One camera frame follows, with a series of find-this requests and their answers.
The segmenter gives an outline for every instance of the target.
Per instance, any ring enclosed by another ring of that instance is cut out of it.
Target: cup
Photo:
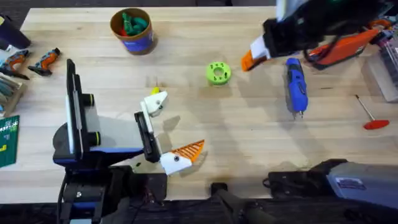
[[[129,14],[131,17],[140,17],[144,19],[148,26],[144,31],[140,34],[126,37],[121,35],[121,30],[124,28],[123,26],[123,13]],[[151,52],[151,50],[155,47],[154,41],[154,33],[152,31],[152,23],[150,21],[150,17],[148,13],[146,13],[142,9],[138,8],[128,8],[123,9],[113,15],[111,19],[111,29],[113,34],[124,44],[126,49],[134,55],[144,55]]]

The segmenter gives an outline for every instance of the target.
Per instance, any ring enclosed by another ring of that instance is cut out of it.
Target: orange power tool
[[[49,65],[53,63],[60,54],[61,51],[58,48],[53,49],[47,52],[39,62],[37,62],[35,65],[28,66],[28,68],[41,76],[49,76],[52,74],[49,69]]]
[[[323,70],[329,66],[361,54],[366,45],[370,41],[376,39],[376,36],[380,34],[380,31],[383,29],[391,30],[393,25],[394,23],[385,19],[372,21],[368,24],[368,30],[350,37],[342,38],[336,43],[330,52],[326,53],[331,44],[326,44],[313,49],[309,54],[304,51],[304,56],[315,68]]]
[[[14,68],[16,64],[23,63],[28,55],[28,50],[20,50],[11,55],[3,64],[0,65],[0,72],[10,77],[29,80],[27,76],[17,72],[17,70]]]

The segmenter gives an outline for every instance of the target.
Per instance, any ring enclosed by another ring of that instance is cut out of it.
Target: black cable
[[[317,62],[319,62],[320,60],[324,59],[326,56],[329,55],[329,53],[331,52],[331,50],[333,50],[333,49],[335,48],[335,46],[336,46],[337,42],[340,40],[340,38],[341,38],[341,35],[336,35],[335,38],[333,38],[333,40],[330,42],[328,48],[325,49],[325,50],[322,50],[321,54],[319,55],[319,57],[318,57],[316,60],[310,58],[310,56],[309,56],[309,54],[308,54],[308,49],[305,48],[305,49],[303,50],[303,54],[304,54],[305,59],[306,59],[307,61],[309,61],[310,63],[317,63]]]
[[[65,190],[65,186],[67,184],[67,175],[68,175],[68,172],[65,171],[65,176],[63,176],[60,193],[58,194],[58,200],[57,200],[57,224],[60,224],[61,202],[62,202],[63,191]]]
[[[191,208],[191,207],[195,207],[195,206],[204,204],[204,203],[210,201],[210,199],[211,199],[211,197],[209,197],[206,200],[201,200],[201,201],[199,201],[197,203],[192,203],[190,205],[184,206],[183,208],[179,208],[179,211],[186,210],[187,208]],[[168,208],[167,209],[162,209],[162,210],[146,210],[146,209],[141,209],[140,207],[135,207],[133,205],[131,205],[131,207],[135,208],[135,209],[140,209],[142,212],[147,212],[147,213],[160,213],[160,212],[171,212],[171,211],[174,212],[175,211],[175,209],[168,209]]]
[[[136,208],[136,212],[135,212],[135,214],[134,214],[134,218],[133,218],[132,221],[131,221],[131,224],[133,224],[134,221],[136,221],[136,218],[137,218],[137,215],[138,215],[138,213],[139,213],[139,210],[141,209],[142,206],[144,206],[144,204],[145,204],[145,202],[143,202],[138,208]]]

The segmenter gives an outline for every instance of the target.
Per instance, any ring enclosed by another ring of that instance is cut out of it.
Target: metal rod
[[[372,119],[372,121],[374,121],[374,117],[371,114],[371,112],[367,109],[367,107],[365,106],[365,104],[363,104],[363,102],[361,101],[361,99],[359,99],[358,95],[355,95],[355,97],[358,99],[359,103],[362,105],[362,107],[365,109],[365,111],[367,112],[367,114],[369,115],[369,117]]]

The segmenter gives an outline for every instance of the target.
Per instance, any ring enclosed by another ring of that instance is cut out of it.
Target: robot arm
[[[335,35],[330,47],[317,59],[321,60],[342,35],[353,34],[373,20],[383,3],[383,0],[309,0],[287,4],[280,0],[279,18],[263,23],[264,34],[251,44],[251,50],[242,59],[242,68],[248,71],[265,60],[313,49],[324,41],[325,35]]]

